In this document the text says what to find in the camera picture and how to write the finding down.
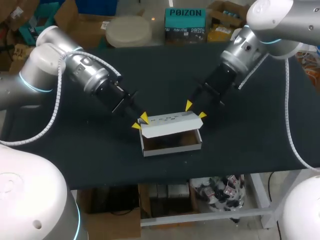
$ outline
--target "black tablecloth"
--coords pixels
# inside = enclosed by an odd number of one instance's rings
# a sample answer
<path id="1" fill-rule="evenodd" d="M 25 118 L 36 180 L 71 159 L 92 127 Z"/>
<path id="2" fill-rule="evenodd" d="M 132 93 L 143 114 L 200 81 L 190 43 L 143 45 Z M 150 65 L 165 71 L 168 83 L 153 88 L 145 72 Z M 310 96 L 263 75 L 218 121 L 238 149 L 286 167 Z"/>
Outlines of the black tablecloth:
<path id="1" fill-rule="evenodd" d="M 95 50 L 139 90 L 149 116 L 183 112 L 196 80 L 219 63 L 226 43 Z M 289 116 L 300 155 L 320 167 L 320 97 L 295 59 L 290 60 Z M 228 174 L 301 169 L 285 126 L 285 64 L 268 57 L 245 87 L 231 89 L 225 107 L 210 112 L 200 130 L 202 150 L 155 157 L 142 155 L 139 132 L 111 117 L 94 97 L 66 77 L 58 118 L 47 135 L 17 149 L 42 156 L 63 173 L 71 189 L 163 182 Z M 8 139 L 37 134 L 50 119 L 54 95 L 39 108 L 19 109 Z"/>

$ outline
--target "yellow triangle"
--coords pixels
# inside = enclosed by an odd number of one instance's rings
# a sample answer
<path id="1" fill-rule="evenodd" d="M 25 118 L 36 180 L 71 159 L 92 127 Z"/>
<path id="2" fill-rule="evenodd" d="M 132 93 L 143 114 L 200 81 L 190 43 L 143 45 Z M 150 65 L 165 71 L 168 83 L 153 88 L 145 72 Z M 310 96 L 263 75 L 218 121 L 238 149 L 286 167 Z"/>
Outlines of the yellow triangle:
<path id="1" fill-rule="evenodd" d="M 140 125 L 136 122 L 131 127 L 134 129 L 141 129 Z"/>
<path id="2" fill-rule="evenodd" d="M 185 106 L 185 111 L 188 111 L 188 109 L 191 107 L 192 102 L 190 102 L 189 100 L 186 101 L 186 106 Z"/>
<path id="3" fill-rule="evenodd" d="M 142 118 L 146 122 L 146 124 L 149 124 L 148 115 L 146 112 L 142 113 L 140 118 Z"/>
<path id="4" fill-rule="evenodd" d="M 199 118 L 204 118 L 204 117 L 206 117 L 207 116 L 207 114 L 205 114 L 203 111 L 199 114 Z"/>

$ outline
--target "white table frame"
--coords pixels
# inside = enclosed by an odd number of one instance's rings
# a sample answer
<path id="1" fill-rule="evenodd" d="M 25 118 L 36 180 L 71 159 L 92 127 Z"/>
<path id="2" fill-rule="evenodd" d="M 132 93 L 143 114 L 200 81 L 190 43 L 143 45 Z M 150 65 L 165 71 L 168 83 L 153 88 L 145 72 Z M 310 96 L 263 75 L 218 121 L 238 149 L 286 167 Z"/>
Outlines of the white table frame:
<path id="1" fill-rule="evenodd" d="M 261 174 L 250 174 L 249 179 L 258 208 L 246 210 L 243 209 L 238 211 L 210 212 L 141 219 L 141 227 L 208 221 L 215 219 L 261 216 L 262 227 L 264 229 L 272 228 L 276 226 L 277 221 L 282 215 L 284 203 L 291 189 L 294 188 L 299 182 L 301 182 L 301 179 L 305 178 L 306 174 L 310 174 L 310 172 L 305 169 L 290 171 L 283 181 L 279 195 L 277 197 L 274 197 L 274 200 L 272 202 L 269 201 L 268 194 L 265 191 Z M 77 197 L 76 190 L 72 191 L 72 194 L 75 198 Z"/>

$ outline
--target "cardboard box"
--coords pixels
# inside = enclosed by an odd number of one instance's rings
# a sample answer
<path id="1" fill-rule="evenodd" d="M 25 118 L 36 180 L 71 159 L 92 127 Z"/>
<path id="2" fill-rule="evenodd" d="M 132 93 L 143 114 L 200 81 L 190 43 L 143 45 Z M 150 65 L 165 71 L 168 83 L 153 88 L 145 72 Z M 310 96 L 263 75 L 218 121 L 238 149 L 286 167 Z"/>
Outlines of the cardboard box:
<path id="1" fill-rule="evenodd" d="M 136 207 L 128 211 L 89 213 L 93 202 L 93 189 L 79 190 L 77 203 L 84 217 L 90 240 L 113 240 L 124 238 L 139 238 L 141 236 L 141 212 Z"/>
<path id="2" fill-rule="evenodd" d="M 0 0 L 0 23 L 5 21 L 7 17 L 17 7 L 18 0 Z"/>
<path id="3" fill-rule="evenodd" d="M 9 71 L 14 53 L 15 38 L 11 30 L 0 24 L 0 71 Z"/>
<path id="4" fill-rule="evenodd" d="M 223 24 L 227 27 L 242 28 L 247 22 L 247 12 L 250 6 L 241 6 L 230 1 L 214 1 L 207 9 L 211 9 L 210 16 L 212 17 L 212 24 Z M 228 11 L 237 14 L 239 18 L 224 14 Z"/>
<path id="5" fill-rule="evenodd" d="M 143 217 L 144 215 L 142 214 L 143 219 L 148 219 L 155 217 L 152 214 L 152 200 L 149 197 L 149 192 L 148 192 L 148 186 L 147 185 L 139 185 L 140 186 L 140 206 L 141 209 L 147 212 L 146 217 Z M 196 192 L 193 187 L 190 186 L 189 184 L 189 211 L 186 211 L 184 213 L 179 213 L 179 214 L 169 214 L 169 215 L 162 215 L 162 216 L 156 216 L 156 217 L 169 217 L 169 216 L 179 216 L 179 215 L 189 215 L 189 214 L 198 214 L 199 213 L 199 206 L 198 206 L 198 201 L 196 198 Z M 189 227 L 193 226 L 194 222 L 181 222 L 181 223 L 171 223 L 171 224 L 161 224 L 161 225 L 155 225 L 152 226 L 151 228 L 153 229 L 167 229 L 167 228 L 175 228 L 175 227 Z"/>
<path id="6" fill-rule="evenodd" d="M 165 9 L 165 41 L 172 43 L 204 43 L 206 10 L 204 8 Z"/>
<path id="7" fill-rule="evenodd" d="M 144 157 L 200 150 L 200 117 L 192 111 L 150 116 L 139 130 Z"/>
<path id="8" fill-rule="evenodd" d="M 40 4 L 31 19 L 19 27 L 19 32 L 26 44 L 35 46 L 42 31 L 54 25 L 54 16 L 59 7 L 58 2 Z"/>
<path id="9" fill-rule="evenodd" d="M 214 24 L 212 29 L 208 32 L 207 42 L 226 42 L 229 41 L 234 29 L 226 27 L 222 24 Z"/>
<path id="10" fill-rule="evenodd" d="M 95 48 L 101 38 L 106 36 L 103 22 L 111 21 L 114 16 L 79 14 L 75 0 L 65 0 L 54 16 L 61 30 L 66 32 L 83 48 Z"/>
<path id="11" fill-rule="evenodd" d="M 12 31 L 18 30 L 34 15 L 40 0 L 18 0 L 14 11 L 7 17 L 5 23 Z"/>
<path id="12" fill-rule="evenodd" d="M 14 46 L 14 53 L 12 55 L 13 62 L 9 69 L 10 74 L 18 74 L 20 72 L 33 49 L 34 47 L 29 47 L 24 44 L 16 44 Z"/>

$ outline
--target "robotic arm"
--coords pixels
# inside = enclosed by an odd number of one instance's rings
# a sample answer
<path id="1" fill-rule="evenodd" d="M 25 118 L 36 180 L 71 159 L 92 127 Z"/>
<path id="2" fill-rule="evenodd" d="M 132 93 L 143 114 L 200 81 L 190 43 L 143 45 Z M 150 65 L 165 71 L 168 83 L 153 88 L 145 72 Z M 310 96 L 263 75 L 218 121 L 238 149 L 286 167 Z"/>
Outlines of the robotic arm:
<path id="1" fill-rule="evenodd" d="M 199 84 L 185 110 L 194 107 L 202 94 L 209 93 L 213 105 L 221 103 L 237 76 L 246 76 L 266 54 L 287 59 L 303 43 L 319 45 L 319 14 L 318 1 L 257 0 L 247 13 L 248 25 L 222 52 L 219 66 Z"/>
<path id="2" fill-rule="evenodd" d="M 59 59 L 64 54 L 70 55 L 61 61 L 62 73 L 65 70 L 84 92 L 95 95 L 112 113 L 129 116 L 133 128 L 140 128 L 136 123 L 139 118 L 142 123 L 149 123 L 147 113 L 134 102 L 136 92 L 131 94 L 120 86 L 121 74 L 105 61 L 86 53 L 57 26 L 48 27 L 40 34 L 36 48 L 18 75 L 0 76 L 0 111 L 41 104 L 55 86 Z"/>
<path id="3" fill-rule="evenodd" d="M 247 15 L 248 26 L 223 51 L 214 72 L 199 83 L 187 101 L 186 111 L 203 93 L 209 93 L 213 104 L 219 104 L 236 77 L 247 75 L 267 53 L 286 59 L 298 51 L 300 42 L 319 45 L 319 5 L 317 1 L 256 1 Z M 36 46 L 19 75 L 0 76 L 0 110 L 39 105 L 54 88 L 57 69 L 61 68 L 112 112 L 128 113 L 134 121 L 141 117 L 148 123 L 145 112 L 133 102 L 134 94 L 119 86 L 121 75 L 83 56 L 83 49 L 59 28 L 47 28 Z M 65 64 L 58 65 L 61 55 L 73 51 L 83 54 L 68 55 Z M 140 126 L 134 122 L 132 127 Z M 46 159 L 2 145 L 0 212 L 0 240 L 88 239 L 77 204 L 59 170 Z"/>

